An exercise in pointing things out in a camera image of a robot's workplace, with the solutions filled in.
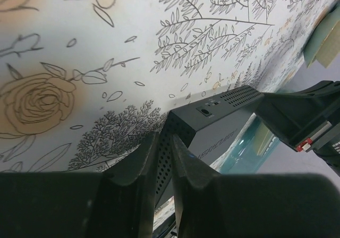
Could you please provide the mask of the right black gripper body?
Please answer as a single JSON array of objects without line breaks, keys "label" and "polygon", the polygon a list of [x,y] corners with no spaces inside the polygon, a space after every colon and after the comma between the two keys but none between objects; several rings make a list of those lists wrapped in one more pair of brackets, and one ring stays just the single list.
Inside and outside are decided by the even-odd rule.
[{"label": "right black gripper body", "polygon": [[255,114],[296,152],[313,151],[339,173],[339,82],[293,93],[265,93]]}]

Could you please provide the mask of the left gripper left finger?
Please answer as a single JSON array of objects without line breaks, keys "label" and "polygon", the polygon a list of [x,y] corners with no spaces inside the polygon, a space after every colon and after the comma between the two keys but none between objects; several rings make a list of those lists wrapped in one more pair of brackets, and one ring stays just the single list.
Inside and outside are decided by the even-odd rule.
[{"label": "left gripper left finger", "polygon": [[104,172],[3,172],[1,237],[151,237],[157,141]]}]

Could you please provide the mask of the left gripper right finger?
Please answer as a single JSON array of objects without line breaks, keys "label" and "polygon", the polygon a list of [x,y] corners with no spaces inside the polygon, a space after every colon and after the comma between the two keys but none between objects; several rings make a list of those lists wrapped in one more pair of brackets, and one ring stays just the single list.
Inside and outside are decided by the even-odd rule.
[{"label": "left gripper right finger", "polygon": [[339,237],[339,191],[318,174],[223,175],[171,137],[178,237]]}]

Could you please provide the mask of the black network switch box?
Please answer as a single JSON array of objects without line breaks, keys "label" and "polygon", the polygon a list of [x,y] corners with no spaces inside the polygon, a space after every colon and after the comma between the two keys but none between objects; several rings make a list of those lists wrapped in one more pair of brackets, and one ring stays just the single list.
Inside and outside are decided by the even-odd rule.
[{"label": "black network switch box", "polygon": [[210,165],[228,151],[263,97],[251,86],[241,86],[168,113],[158,141],[156,208],[173,196],[171,136],[178,135],[195,156]]}]

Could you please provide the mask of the teal plastic tub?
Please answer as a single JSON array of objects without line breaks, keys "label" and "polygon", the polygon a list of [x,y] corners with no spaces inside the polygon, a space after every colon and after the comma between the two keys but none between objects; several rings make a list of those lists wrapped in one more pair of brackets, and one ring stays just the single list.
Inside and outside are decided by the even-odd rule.
[{"label": "teal plastic tub", "polygon": [[254,174],[279,143],[280,140],[253,114],[229,149],[210,167],[221,174]]}]

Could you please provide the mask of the cream square bowl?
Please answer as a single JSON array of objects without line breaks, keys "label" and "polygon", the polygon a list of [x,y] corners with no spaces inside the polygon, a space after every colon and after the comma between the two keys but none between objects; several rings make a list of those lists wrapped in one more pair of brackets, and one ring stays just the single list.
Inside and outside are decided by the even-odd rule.
[{"label": "cream square bowl", "polygon": [[339,54],[339,28],[333,27],[323,37],[322,32],[312,35],[304,50],[304,59],[309,68],[315,61],[328,68]]}]

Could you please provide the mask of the pale green square plate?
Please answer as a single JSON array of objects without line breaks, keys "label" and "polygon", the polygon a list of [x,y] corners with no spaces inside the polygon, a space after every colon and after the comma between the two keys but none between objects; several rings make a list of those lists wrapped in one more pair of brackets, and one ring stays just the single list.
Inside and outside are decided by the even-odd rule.
[{"label": "pale green square plate", "polygon": [[315,61],[327,68],[338,54],[339,2],[319,21],[303,50],[307,68]]}]

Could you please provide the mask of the floral table mat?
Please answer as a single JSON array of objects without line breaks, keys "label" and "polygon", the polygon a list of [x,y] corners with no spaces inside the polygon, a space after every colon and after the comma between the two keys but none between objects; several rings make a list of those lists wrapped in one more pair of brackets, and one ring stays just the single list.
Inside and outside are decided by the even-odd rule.
[{"label": "floral table mat", "polygon": [[1,171],[103,171],[167,113],[276,91],[336,0],[1,0]]}]

